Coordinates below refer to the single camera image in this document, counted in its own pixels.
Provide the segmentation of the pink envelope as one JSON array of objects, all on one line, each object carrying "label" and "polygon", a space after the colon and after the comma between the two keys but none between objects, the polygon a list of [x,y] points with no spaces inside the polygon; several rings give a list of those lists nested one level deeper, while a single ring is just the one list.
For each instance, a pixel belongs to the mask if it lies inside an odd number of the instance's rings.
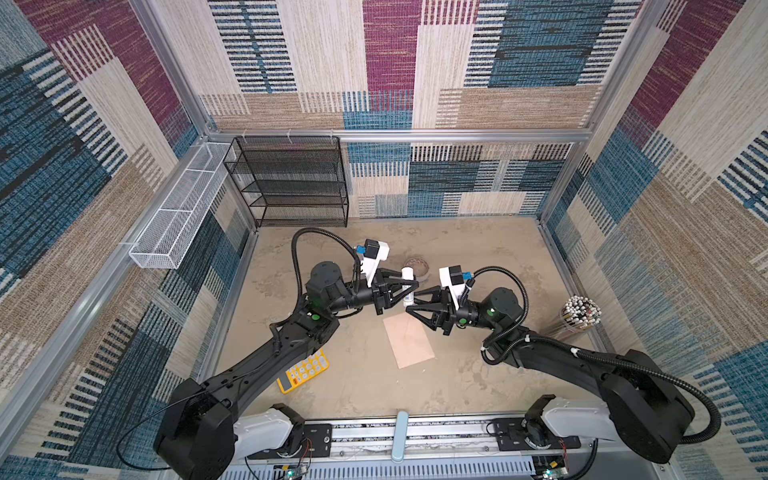
[{"label": "pink envelope", "polygon": [[435,358],[423,324],[407,313],[383,320],[395,361],[404,369]]}]

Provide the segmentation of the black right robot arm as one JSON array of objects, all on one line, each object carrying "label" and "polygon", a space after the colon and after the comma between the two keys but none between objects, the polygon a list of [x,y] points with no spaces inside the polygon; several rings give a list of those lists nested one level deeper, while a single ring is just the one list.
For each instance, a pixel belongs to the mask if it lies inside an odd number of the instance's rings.
[{"label": "black right robot arm", "polygon": [[410,294],[406,311],[433,331],[489,330],[480,353],[491,366],[508,364],[542,372],[599,397],[588,415],[542,396],[530,408],[526,427],[531,442],[550,437],[584,436],[620,441],[657,464],[670,460],[679,445],[704,443],[716,436],[722,415],[699,388],[663,372],[646,354],[595,352],[546,337],[524,326],[525,290],[497,287],[482,301],[471,300],[475,275],[447,267],[439,286]]}]

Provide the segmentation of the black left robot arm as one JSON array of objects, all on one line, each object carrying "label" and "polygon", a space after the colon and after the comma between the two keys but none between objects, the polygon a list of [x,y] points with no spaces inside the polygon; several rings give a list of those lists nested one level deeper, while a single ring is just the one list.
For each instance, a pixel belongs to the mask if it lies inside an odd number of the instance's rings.
[{"label": "black left robot arm", "polygon": [[418,288],[417,280],[381,267],[387,257],[382,242],[366,240],[352,247],[338,235],[317,227],[298,230],[326,236],[353,259],[346,280],[340,267],[324,261],[307,279],[297,280],[293,311],[270,324],[271,337],[234,366],[201,383],[189,378],[172,392],[168,406],[149,414],[160,426],[154,452],[165,469],[182,479],[217,479],[240,457],[268,452],[291,457],[305,442],[304,420],[276,404],[252,420],[240,419],[251,403],[291,367],[315,354],[333,336],[343,318],[371,305],[378,314],[396,306]]}]

